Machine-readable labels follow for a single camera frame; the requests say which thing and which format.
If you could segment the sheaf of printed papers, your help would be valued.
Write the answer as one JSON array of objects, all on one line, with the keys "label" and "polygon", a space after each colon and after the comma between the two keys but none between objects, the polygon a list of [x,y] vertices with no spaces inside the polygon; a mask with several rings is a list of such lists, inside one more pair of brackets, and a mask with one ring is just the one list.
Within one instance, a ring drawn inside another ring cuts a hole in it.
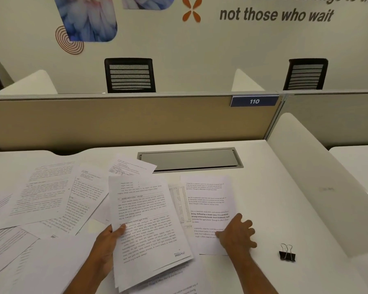
[{"label": "sheaf of printed papers", "polygon": [[164,178],[109,176],[113,231],[126,230],[113,251],[119,293],[194,258]]}]

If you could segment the person's right hand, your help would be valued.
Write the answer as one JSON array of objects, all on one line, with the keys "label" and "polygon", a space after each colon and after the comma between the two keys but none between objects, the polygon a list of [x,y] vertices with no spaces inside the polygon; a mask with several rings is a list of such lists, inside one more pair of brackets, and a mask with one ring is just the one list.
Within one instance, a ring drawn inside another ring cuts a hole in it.
[{"label": "person's right hand", "polygon": [[253,230],[242,230],[241,229],[242,214],[237,213],[231,221],[228,223],[225,231],[226,247],[224,248],[227,255],[233,258],[247,258],[250,256],[250,248],[248,246],[249,241],[253,241],[251,237],[255,234]]}]

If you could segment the white desk side divider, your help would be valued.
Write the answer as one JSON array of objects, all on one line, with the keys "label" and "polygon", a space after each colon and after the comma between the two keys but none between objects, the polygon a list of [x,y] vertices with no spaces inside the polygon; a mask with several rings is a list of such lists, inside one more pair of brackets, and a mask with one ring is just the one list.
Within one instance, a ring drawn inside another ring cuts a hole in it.
[{"label": "white desk side divider", "polygon": [[253,79],[251,79],[246,73],[241,69],[236,69],[233,84],[231,88],[232,92],[263,92],[259,84],[257,84]]},{"label": "white desk side divider", "polygon": [[49,74],[38,70],[0,90],[0,96],[58,94]]},{"label": "white desk side divider", "polygon": [[291,113],[267,143],[345,254],[367,254],[368,192],[358,180]]}]

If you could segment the blank white paper sheet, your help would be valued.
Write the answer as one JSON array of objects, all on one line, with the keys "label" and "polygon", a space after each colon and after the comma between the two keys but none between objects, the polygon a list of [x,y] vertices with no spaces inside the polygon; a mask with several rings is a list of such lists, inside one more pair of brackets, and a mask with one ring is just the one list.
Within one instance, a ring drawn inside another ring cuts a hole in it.
[{"label": "blank white paper sheet", "polygon": [[97,236],[94,232],[36,241],[0,273],[0,294],[62,294]]}]

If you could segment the blue number plate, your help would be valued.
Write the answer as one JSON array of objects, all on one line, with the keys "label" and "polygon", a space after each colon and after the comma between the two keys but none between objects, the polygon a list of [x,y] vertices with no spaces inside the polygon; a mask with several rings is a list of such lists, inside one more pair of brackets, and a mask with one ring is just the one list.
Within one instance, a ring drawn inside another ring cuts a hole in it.
[{"label": "blue number plate", "polygon": [[232,96],[230,107],[273,107],[278,100],[278,95]]}]

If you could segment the blue flower wall decal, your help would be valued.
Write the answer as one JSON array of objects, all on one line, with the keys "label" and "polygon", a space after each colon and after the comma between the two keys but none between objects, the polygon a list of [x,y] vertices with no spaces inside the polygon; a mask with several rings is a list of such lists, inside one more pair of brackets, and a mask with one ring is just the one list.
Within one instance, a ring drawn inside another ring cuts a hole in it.
[{"label": "blue flower wall decal", "polygon": [[109,42],[118,26],[113,0],[54,0],[70,41]]}]

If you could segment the dense printed text sheet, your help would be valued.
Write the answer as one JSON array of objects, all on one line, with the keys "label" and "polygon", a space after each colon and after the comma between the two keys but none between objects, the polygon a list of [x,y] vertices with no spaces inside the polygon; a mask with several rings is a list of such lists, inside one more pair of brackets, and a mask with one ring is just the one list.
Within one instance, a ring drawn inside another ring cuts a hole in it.
[{"label": "dense printed text sheet", "polygon": [[21,229],[40,239],[76,235],[108,194],[109,172],[88,164],[78,168],[63,216],[25,224]]}]

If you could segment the person's left forearm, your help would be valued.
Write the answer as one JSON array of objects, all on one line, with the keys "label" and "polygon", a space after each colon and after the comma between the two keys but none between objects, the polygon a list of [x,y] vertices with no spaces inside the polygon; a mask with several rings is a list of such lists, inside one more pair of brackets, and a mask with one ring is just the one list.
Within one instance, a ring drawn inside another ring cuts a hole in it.
[{"label": "person's left forearm", "polygon": [[113,259],[88,257],[63,294],[96,294],[101,282],[113,269]]}]

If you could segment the person's left hand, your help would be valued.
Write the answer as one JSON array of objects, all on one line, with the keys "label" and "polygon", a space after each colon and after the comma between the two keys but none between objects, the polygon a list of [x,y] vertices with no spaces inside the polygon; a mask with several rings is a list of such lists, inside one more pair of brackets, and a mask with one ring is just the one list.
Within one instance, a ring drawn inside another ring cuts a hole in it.
[{"label": "person's left hand", "polygon": [[117,245],[111,242],[111,225],[106,227],[96,238],[88,257],[98,259],[113,259],[113,252]]}]

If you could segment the black binder clip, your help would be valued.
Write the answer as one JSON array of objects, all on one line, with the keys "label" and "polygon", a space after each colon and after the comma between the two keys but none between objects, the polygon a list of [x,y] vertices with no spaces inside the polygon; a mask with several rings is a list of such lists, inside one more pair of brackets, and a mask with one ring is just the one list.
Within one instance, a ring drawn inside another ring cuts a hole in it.
[{"label": "black binder clip", "polygon": [[292,252],[293,246],[291,244],[280,244],[281,250],[279,251],[280,260],[287,262],[296,262],[295,256],[296,254]]}]

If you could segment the large printed text sheet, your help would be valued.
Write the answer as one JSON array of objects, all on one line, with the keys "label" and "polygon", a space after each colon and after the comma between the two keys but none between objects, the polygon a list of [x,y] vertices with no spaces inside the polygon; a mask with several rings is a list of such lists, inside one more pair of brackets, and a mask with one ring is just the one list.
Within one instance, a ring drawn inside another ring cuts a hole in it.
[{"label": "large printed text sheet", "polygon": [[79,163],[47,160],[31,168],[0,214],[0,230],[61,217],[69,201]]}]

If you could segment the person's right forearm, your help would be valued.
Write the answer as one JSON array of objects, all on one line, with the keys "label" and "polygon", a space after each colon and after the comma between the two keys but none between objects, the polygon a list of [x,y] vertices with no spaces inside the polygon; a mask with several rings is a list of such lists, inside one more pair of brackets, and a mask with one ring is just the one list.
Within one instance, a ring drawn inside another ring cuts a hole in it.
[{"label": "person's right forearm", "polygon": [[253,260],[249,249],[226,249],[244,294],[279,294]]}]

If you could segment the printed sheet with bold lines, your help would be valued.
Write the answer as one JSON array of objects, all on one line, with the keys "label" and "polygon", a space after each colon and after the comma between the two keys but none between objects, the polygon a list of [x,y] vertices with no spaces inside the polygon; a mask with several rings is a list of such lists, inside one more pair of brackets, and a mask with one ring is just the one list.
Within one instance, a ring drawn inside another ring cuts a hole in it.
[{"label": "printed sheet with bold lines", "polygon": [[181,176],[186,188],[196,247],[201,255],[227,256],[217,231],[223,231],[236,215],[229,176]]}]

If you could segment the beige desk partition panel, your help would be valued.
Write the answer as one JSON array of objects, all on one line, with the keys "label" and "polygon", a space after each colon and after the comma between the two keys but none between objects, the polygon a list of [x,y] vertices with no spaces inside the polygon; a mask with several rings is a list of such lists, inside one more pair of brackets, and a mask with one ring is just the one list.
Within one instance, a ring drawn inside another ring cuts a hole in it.
[{"label": "beige desk partition panel", "polygon": [[[243,95],[279,100],[230,107]],[[264,139],[282,99],[276,92],[0,96],[0,152]]]}]

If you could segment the grey desk partition panel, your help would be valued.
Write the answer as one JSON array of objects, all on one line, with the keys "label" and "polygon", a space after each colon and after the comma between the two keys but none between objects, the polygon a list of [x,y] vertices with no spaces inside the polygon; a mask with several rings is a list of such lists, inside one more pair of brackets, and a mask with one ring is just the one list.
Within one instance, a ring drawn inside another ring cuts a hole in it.
[{"label": "grey desk partition panel", "polygon": [[294,90],[283,97],[270,137],[284,113],[291,113],[326,148],[368,145],[367,90]]}]

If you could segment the printed sheet with number columns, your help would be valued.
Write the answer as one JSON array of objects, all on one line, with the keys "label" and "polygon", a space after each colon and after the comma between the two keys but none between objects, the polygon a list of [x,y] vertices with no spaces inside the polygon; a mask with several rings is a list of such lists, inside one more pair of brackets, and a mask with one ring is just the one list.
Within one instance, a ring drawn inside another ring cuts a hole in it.
[{"label": "printed sheet with number columns", "polygon": [[193,235],[193,221],[185,185],[169,184],[168,188],[182,228],[186,234]]}]

